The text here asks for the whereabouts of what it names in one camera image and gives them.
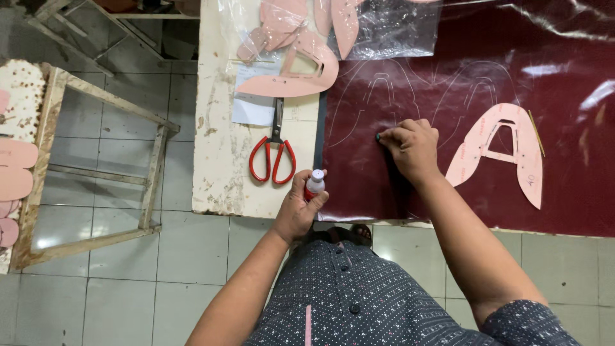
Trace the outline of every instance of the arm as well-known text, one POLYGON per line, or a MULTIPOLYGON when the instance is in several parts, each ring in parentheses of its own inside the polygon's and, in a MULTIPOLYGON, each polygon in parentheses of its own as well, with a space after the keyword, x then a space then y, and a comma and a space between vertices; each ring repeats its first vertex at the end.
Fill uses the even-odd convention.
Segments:
POLYGON ((408 119, 381 133, 379 141, 427 206, 448 267, 479 326, 490 313, 513 300, 547 305, 515 259, 440 173, 436 165, 438 130, 425 119, 408 119))
POLYGON ((308 232, 314 216, 329 198, 323 191, 305 202, 303 188, 310 173, 306 170, 295 174, 271 228, 209 303, 186 346, 240 345, 248 338, 290 243, 308 232))

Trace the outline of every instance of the person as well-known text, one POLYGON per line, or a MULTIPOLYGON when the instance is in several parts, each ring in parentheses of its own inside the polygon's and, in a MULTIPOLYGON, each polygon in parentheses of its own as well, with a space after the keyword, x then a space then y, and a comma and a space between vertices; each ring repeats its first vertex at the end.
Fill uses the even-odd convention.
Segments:
POLYGON ((438 130, 425 119, 407 119, 376 138, 427 206, 480 332, 460 327, 399 265, 351 239, 364 243, 366 228, 309 231, 328 193, 306 203, 310 171, 301 171, 271 228, 205 309, 186 345, 578 345, 439 171, 438 130), (302 242, 263 310, 294 241, 302 242))

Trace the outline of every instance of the pencil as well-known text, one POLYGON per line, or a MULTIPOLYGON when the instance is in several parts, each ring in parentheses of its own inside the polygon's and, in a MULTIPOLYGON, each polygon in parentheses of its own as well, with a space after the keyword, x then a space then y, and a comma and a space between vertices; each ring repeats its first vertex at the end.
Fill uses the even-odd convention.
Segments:
POLYGON ((536 131, 536 138, 538 139, 538 145, 540 145, 540 151, 542 152, 542 157, 546 158, 547 155, 544 154, 544 148, 542 147, 540 135, 538 135, 538 128, 536 127, 536 123, 534 123, 534 117, 532 117, 532 111, 528 110, 528 113, 530 114, 530 120, 532 120, 532 126, 534 126, 534 131, 536 131))

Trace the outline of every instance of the scissors handle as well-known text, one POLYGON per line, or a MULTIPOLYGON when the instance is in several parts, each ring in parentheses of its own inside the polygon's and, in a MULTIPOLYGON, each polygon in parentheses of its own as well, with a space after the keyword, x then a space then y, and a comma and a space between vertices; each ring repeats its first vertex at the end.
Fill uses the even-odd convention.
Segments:
POLYGON ((269 173, 271 171, 271 153, 270 153, 271 145, 267 142, 268 138, 269 137, 267 137, 267 136, 263 137, 263 139, 261 139, 260 142, 258 142, 256 144, 256 146, 254 147, 254 149, 252 149, 252 152, 250 153, 250 173, 252 174, 254 179, 258 180, 259 182, 266 182, 267 180, 269 180, 269 173), (267 158, 267 171, 266 171, 267 174, 265 175, 265 178, 261 178, 258 175, 256 175, 256 172, 254 171, 254 165, 253 165, 254 155, 256 154, 258 149, 263 146, 263 143, 265 144, 265 155, 266 155, 266 158, 267 158))
MULTIPOLYGON (((269 156, 267 156, 267 172, 268 172, 268 174, 269 174, 269 165, 270 165, 270 163, 269 163, 269 156)), ((293 177, 293 175, 295 174, 295 169, 296 168, 297 168, 297 160, 295 159, 295 152, 293 151, 293 148, 290 146, 290 143, 288 142, 288 140, 285 140, 284 143, 280 143, 280 148, 277 150, 276 163, 273 165, 273 178, 272 178, 273 182, 276 183, 276 184, 279 184, 279 185, 287 183, 293 177), (277 167, 280 164, 280 158, 282 157, 282 152, 284 151, 284 146, 288 147, 288 154, 290 155, 290 159, 292 161, 292 165, 293 166, 292 166, 292 168, 290 170, 290 175, 286 179, 284 179, 282 181, 279 181, 279 180, 276 179, 276 177, 277 177, 277 167)))

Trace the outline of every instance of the maroon leather sheet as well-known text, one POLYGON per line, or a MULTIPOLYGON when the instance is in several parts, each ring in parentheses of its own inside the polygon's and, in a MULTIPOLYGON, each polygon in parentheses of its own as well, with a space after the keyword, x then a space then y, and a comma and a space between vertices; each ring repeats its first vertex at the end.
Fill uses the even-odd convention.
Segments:
MULTIPOLYGON (((555 31, 595 35, 579 39, 511 7, 454 7, 442 12, 433 57, 340 62, 327 95, 322 166, 330 199, 319 218, 427 220, 375 134, 406 118, 429 120, 440 132, 445 174, 474 122, 506 102, 531 110, 538 127, 546 152, 542 209, 525 198, 514 164, 489 158, 457 187, 470 207, 489 227, 615 236, 615 43, 604 40, 615 22, 607 20, 605 32, 595 12, 573 9, 571 17, 570 8, 534 7, 534 19, 568 25, 555 31)), ((502 127, 490 149, 507 153, 511 141, 502 127)))

